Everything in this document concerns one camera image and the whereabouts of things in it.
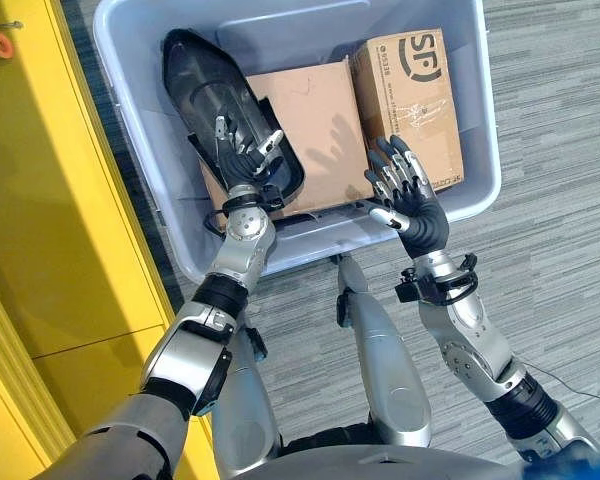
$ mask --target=cardboard box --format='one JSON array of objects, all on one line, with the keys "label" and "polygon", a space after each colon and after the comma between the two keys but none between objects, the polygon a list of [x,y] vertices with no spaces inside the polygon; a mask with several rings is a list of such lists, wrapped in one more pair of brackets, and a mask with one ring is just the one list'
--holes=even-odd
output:
[{"label": "cardboard box", "polygon": [[[268,97],[305,170],[297,197],[272,218],[279,219],[373,197],[364,178],[367,155],[348,59],[248,78],[256,96]],[[226,194],[209,170],[203,175],[220,209]]]},{"label": "cardboard box", "polygon": [[365,42],[352,61],[368,145],[399,135],[418,155],[435,189],[464,178],[442,31],[422,30]]}]

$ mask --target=light blue plastic bin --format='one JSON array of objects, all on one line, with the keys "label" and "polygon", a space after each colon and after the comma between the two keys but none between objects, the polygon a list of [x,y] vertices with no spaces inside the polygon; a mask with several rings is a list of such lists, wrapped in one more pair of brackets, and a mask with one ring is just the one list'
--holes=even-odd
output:
[{"label": "light blue plastic bin", "polygon": [[[449,220],[472,217],[500,191],[500,159],[480,0],[104,0],[96,45],[182,271],[200,282],[220,241],[202,220],[212,208],[196,153],[162,84],[160,42],[194,28],[246,74],[328,63],[365,39],[442,28],[465,181],[440,194]],[[394,233],[342,207],[277,229],[265,273],[381,242]]]}]

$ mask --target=cable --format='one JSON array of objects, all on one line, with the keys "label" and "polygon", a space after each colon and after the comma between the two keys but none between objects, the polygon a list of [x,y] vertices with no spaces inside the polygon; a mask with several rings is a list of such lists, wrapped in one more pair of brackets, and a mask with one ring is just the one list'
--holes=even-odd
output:
[{"label": "cable", "polygon": [[538,370],[539,372],[544,373],[545,375],[549,375],[551,378],[554,378],[555,380],[557,380],[558,382],[560,382],[562,385],[564,385],[567,389],[571,390],[573,393],[578,394],[578,395],[586,395],[587,397],[592,397],[592,398],[597,398],[598,400],[600,400],[600,396],[599,395],[595,395],[593,393],[589,393],[589,392],[581,392],[579,390],[576,390],[575,388],[571,388],[569,385],[566,384],[566,382],[564,380],[562,380],[560,377],[558,377],[557,375],[554,375],[551,372],[547,372],[546,370],[541,369],[540,367],[536,367],[535,365],[533,365],[532,363],[527,362],[526,360],[520,358],[520,360],[522,361],[523,364],[525,364],[527,367],[531,367],[535,370]]},{"label": "cable", "polygon": [[204,228],[206,228],[207,230],[209,230],[211,233],[213,233],[214,235],[217,235],[218,237],[220,237],[221,239],[224,240],[224,233],[222,233],[220,230],[218,230],[216,228],[216,226],[211,223],[211,218],[215,217],[216,215],[222,213],[222,210],[212,210],[211,212],[207,213],[204,216],[204,220],[202,221],[202,224],[204,225]]}]

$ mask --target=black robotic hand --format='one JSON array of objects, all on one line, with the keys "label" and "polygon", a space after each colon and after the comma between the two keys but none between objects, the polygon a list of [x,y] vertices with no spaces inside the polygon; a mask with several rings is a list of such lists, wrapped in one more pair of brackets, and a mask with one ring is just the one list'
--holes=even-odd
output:
[{"label": "black robotic hand", "polygon": [[365,177],[381,204],[372,206],[369,215],[398,232],[411,258],[442,250],[449,238],[449,222],[418,158],[396,135],[390,142],[378,138],[376,144],[389,162],[369,152],[373,170],[367,170]]},{"label": "black robotic hand", "polygon": [[238,125],[226,109],[218,113],[215,128],[218,167],[227,192],[237,185],[261,187],[269,175],[273,150],[284,136],[282,130],[276,130],[257,146],[251,136],[238,141]]}]

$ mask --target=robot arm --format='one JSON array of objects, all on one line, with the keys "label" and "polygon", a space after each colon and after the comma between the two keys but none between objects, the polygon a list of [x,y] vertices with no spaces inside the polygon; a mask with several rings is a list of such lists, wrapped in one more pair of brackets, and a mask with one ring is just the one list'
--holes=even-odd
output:
[{"label": "robot arm", "polygon": [[139,393],[90,429],[38,479],[166,480],[182,454],[191,415],[215,404],[227,377],[227,345],[262,273],[275,229],[253,177],[282,139],[278,130],[246,153],[226,114],[216,119],[218,158],[228,194],[224,242],[191,301],[145,363]]},{"label": "robot arm", "polygon": [[378,139],[390,161],[370,152],[375,172],[366,172],[382,205],[369,214],[395,229],[414,266],[396,287],[402,302],[418,301],[420,318],[435,338],[445,364],[481,400],[528,462],[565,449],[595,453],[595,440],[553,400],[518,361],[489,321],[476,293],[477,258],[457,267],[445,253],[449,227],[417,157],[398,137]]}]

